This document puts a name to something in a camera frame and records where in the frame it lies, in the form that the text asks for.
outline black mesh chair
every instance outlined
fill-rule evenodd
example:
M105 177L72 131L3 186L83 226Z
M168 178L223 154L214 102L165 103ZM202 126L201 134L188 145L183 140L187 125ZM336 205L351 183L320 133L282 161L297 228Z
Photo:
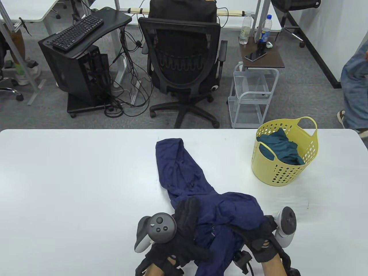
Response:
M321 4L321 0L271 0L272 4L280 11L284 13L281 19L281 31L287 31L288 33L292 34L295 38L300 40L299 46L301 48L305 47L305 42L301 39L296 33L296 31L292 32L290 29L297 30L299 29L298 26L285 26L285 22L287 19L287 14L289 11L298 11L298 10L305 10L307 8L318 8Z
M216 118L195 104L204 99L212 102L211 92L220 83L227 49L227 41L221 41L216 59L220 25L143 17L138 22L146 40L142 53L148 54L147 71L153 85L160 92L171 92L178 99L177 102L151 106L151 118L158 110L178 110L175 128L180 128L187 112L203 117L214 128L219 128Z

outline yellow laundry basket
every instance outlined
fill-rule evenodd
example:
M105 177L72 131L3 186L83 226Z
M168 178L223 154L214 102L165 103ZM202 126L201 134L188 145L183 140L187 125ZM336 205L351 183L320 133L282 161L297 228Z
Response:
M301 119L310 119L316 126L313 135L309 135L298 123ZM272 186L285 186L291 183L316 157L318 152L317 123L311 117L298 119L279 119L264 123L257 130L256 138L262 134L269 135L282 128L289 141L298 145L298 154L303 159L304 165L293 166L281 162L275 153L264 143L255 140L252 155L252 170L256 177L262 182ZM267 159L259 150L260 145L265 146L275 159Z

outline hand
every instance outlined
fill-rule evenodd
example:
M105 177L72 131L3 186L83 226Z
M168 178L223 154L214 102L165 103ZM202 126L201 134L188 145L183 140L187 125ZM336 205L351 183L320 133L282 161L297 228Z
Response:
M230 225L230 228L243 238L245 245L253 253L257 262L268 262L276 256L277 250L269 241L273 239L273 234L268 221L253 230L244 230L233 225Z
M173 215L177 228L175 237L167 243L154 243L151 250L146 254L146 260L155 264L164 272L164 267L167 267L167 258L171 256L176 257L176 266L180 265L181 267L192 260L208 261L212 256L211 252L208 249L198 247L194 243L194 234L200 211L201 203L198 198L190 197L179 202Z

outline computer desk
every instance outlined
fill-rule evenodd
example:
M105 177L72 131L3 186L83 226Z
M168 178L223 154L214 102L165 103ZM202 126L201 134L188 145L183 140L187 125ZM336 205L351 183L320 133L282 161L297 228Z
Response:
M134 252L138 221L173 213L159 183L156 142L182 138L218 193L251 194L265 214L294 209L297 230L285 251L301 275L366 275L368 152L357 133L318 130L316 159L284 187L254 176L255 135L249 129L0 132L2 274L135 275L146 253ZM251 265L263 275L260 264ZM184 275L195 270L191 262ZM241 275L233 263L225 272L231 275Z

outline navy blue jacket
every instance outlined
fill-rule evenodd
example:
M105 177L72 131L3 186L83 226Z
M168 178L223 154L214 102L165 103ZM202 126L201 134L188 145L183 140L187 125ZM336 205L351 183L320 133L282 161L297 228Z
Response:
M265 218L257 200L251 195L237 192L218 194L185 150L182 139L157 142L156 160L161 186L167 190L174 209L179 201L190 196L201 201L202 211L195 242L209 248L213 260L207 263L196 262L196 276L222 276L243 245L242 238L226 224L246 230L259 227Z

